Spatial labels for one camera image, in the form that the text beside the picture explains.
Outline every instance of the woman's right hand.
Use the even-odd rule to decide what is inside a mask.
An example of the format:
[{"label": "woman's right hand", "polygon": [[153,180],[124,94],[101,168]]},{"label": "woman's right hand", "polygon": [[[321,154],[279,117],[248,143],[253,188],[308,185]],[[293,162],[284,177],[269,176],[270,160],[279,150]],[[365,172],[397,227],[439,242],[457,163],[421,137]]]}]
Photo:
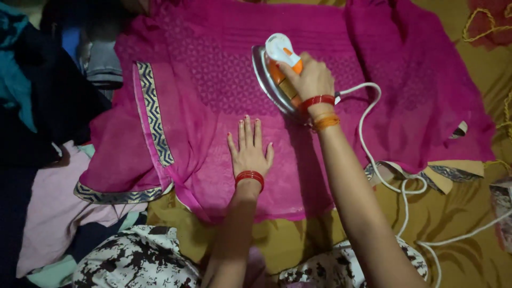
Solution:
[{"label": "woman's right hand", "polygon": [[[334,77],[324,62],[318,62],[307,52],[300,54],[303,62],[303,69],[300,74],[285,62],[278,61],[277,65],[281,72],[288,78],[291,84],[297,90],[302,101],[318,95],[334,96]],[[309,113],[314,118],[326,112],[333,112],[334,109],[329,104],[316,104],[308,108]]]}]

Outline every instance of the gray cloth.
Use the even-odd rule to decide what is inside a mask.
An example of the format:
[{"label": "gray cloth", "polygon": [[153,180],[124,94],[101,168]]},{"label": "gray cloth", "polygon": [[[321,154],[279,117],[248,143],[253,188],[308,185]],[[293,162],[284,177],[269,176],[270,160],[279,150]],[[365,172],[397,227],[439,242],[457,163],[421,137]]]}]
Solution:
[{"label": "gray cloth", "polygon": [[115,42],[92,42],[87,64],[87,80],[95,86],[111,90],[123,84],[121,63],[114,51]]}]

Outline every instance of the black cloth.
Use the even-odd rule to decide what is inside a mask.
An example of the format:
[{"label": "black cloth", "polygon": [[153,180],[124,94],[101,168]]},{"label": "black cloth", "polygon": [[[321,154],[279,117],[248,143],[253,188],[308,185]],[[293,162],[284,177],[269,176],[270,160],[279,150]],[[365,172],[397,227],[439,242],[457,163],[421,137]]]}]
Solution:
[{"label": "black cloth", "polygon": [[32,196],[37,169],[0,168],[0,286],[18,287],[16,266],[22,249],[23,229],[27,219],[27,207]]},{"label": "black cloth", "polygon": [[[80,262],[103,241],[116,235],[125,219],[126,215],[110,227],[105,227],[96,222],[79,226],[76,230],[75,238],[73,238],[73,242],[71,242],[66,253],[73,256],[73,259],[75,259],[77,263]],[[146,215],[139,214],[139,218],[137,218],[134,225],[144,225],[146,224],[146,220]]]},{"label": "black cloth", "polygon": [[28,24],[14,45],[15,59],[32,82],[37,133],[57,145],[90,140],[89,122],[112,104],[81,74],[49,35]]},{"label": "black cloth", "polygon": [[59,160],[50,141],[30,131],[18,112],[0,105],[0,167],[42,168]]}]

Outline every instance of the patterned pants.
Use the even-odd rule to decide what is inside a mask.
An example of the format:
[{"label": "patterned pants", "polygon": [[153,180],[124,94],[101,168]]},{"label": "patterned pants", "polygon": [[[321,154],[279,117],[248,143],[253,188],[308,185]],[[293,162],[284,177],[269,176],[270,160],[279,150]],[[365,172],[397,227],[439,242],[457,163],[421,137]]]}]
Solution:
[{"label": "patterned pants", "polygon": [[[397,239],[403,252],[427,278],[423,257],[403,240]],[[256,268],[249,253],[244,287],[264,287],[264,264]],[[148,225],[134,226],[110,237],[79,264],[73,275],[76,288],[192,288],[201,284],[199,270],[179,252],[176,228]],[[333,250],[312,257],[305,263],[279,275],[281,287],[366,287],[361,267],[348,241],[336,244]]]}]

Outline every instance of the orange clothes iron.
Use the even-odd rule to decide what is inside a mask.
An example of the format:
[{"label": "orange clothes iron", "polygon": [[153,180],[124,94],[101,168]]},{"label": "orange clothes iron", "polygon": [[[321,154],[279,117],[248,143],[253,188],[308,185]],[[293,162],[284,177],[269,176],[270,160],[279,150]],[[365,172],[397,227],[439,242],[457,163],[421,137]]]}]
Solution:
[{"label": "orange clothes iron", "polygon": [[297,109],[301,99],[276,66],[276,61],[287,63],[297,74],[302,71],[302,59],[293,52],[290,39],[282,33],[271,35],[265,46],[252,47],[254,72],[263,91],[284,114],[297,121],[306,122],[307,119]]}]

